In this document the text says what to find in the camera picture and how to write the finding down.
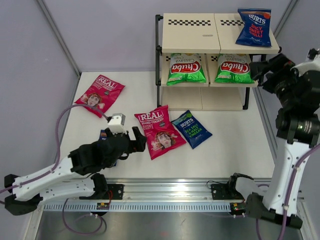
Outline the blue Burts chilli bag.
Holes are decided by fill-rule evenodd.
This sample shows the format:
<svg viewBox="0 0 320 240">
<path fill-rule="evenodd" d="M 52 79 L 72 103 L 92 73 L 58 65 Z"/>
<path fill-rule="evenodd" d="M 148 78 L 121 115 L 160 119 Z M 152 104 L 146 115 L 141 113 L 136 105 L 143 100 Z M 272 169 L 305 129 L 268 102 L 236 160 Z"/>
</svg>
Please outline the blue Burts chilli bag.
<svg viewBox="0 0 320 240">
<path fill-rule="evenodd" d="M 107 139 L 107 134 L 106 134 L 106 132 L 103 130 L 103 129 L 101 129 L 100 130 L 100 134 L 99 134 L 99 140 L 100 141 L 104 141 L 104 140 L 106 140 Z M 113 163 L 112 165 L 111 165 L 111 167 L 115 167 L 116 165 L 117 165 L 117 160 L 115 161 L 115 163 Z"/>
<path fill-rule="evenodd" d="M 239 8 L 244 27 L 237 40 L 237 45 L 251 47 L 272 46 L 270 39 L 271 9 L 266 8 Z"/>
</svg>

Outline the green Chuba bag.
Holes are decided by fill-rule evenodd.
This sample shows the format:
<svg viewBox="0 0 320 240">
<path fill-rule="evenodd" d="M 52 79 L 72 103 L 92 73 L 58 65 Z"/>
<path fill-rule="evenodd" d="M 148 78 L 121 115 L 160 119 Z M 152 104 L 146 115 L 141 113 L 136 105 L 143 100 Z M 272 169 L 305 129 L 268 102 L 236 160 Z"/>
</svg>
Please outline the green Chuba bag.
<svg viewBox="0 0 320 240">
<path fill-rule="evenodd" d="M 198 53 L 172 53 L 167 86 L 180 83 L 206 83 L 204 69 Z"/>
<path fill-rule="evenodd" d="M 253 84 L 249 60 L 246 54 L 220 53 L 214 81 L 224 84 Z"/>
</svg>

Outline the blue Burts sea salt bag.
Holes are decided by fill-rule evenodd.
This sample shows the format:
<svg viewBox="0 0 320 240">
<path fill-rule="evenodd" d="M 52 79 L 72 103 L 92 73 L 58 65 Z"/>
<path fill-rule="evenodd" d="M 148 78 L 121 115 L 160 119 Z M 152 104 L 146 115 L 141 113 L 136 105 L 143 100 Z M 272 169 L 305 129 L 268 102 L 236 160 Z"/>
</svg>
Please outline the blue Burts sea salt bag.
<svg viewBox="0 0 320 240">
<path fill-rule="evenodd" d="M 171 123 L 184 136 L 192 149 L 195 149 L 212 136 L 212 133 L 194 117 L 190 110 L 172 120 Z"/>
</svg>

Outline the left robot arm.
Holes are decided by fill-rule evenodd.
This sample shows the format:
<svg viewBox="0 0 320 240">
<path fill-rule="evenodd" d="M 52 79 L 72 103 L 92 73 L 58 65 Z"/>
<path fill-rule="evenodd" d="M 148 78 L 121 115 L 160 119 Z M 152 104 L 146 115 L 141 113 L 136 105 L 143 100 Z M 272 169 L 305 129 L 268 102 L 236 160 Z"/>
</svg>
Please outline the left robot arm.
<svg viewBox="0 0 320 240">
<path fill-rule="evenodd" d="M 5 176 L 4 187 L 10 195 L 4 199 L 4 208 L 14 216 L 21 216 L 50 201 L 111 197 L 106 177 L 100 171 L 113 167 L 118 160 L 126 160 L 129 154 L 146 149 L 147 138 L 138 127 L 132 130 L 134 140 L 127 131 L 111 133 L 107 129 L 105 139 L 81 145 L 58 164 L 26 176 Z"/>
</svg>

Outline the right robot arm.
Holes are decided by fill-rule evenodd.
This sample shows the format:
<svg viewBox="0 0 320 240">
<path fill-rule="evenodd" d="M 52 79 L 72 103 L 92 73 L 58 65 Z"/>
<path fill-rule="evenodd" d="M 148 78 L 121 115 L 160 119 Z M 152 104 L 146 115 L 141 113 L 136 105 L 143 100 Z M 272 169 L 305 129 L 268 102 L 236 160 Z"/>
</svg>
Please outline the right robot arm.
<svg viewBox="0 0 320 240">
<path fill-rule="evenodd" d="M 266 78 L 262 88 L 275 94 L 281 107 L 277 129 L 276 162 L 267 191 L 253 178 L 236 173 L 233 188 L 246 200 L 246 214 L 258 220 L 300 229 L 298 192 L 312 153 L 319 149 L 320 52 L 311 49 L 305 62 L 295 64 L 284 54 L 250 64 L 251 78 Z"/>
</svg>

